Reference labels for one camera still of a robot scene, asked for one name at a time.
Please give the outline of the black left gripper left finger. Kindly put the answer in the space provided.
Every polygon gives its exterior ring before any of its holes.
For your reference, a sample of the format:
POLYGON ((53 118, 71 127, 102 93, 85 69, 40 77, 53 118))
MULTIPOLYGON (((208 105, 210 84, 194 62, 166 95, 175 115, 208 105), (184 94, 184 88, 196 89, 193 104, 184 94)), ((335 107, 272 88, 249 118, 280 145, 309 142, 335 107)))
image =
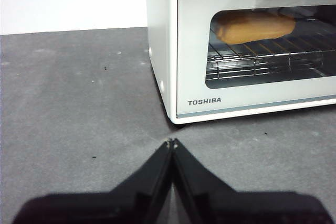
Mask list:
POLYGON ((50 194, 26 202, 21 223, 156 223, 171 187, 172 140, 112 191, 50 194))

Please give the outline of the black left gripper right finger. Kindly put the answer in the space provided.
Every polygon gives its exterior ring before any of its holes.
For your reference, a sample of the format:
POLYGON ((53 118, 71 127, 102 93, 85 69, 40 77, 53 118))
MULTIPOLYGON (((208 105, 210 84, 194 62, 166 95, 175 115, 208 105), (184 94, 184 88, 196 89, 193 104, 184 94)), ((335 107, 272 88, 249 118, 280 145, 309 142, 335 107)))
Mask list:
POLYGON ((172 141, 174 185, 192 223, 328 223, 319 199, 294 191, 236 191, 172 141))

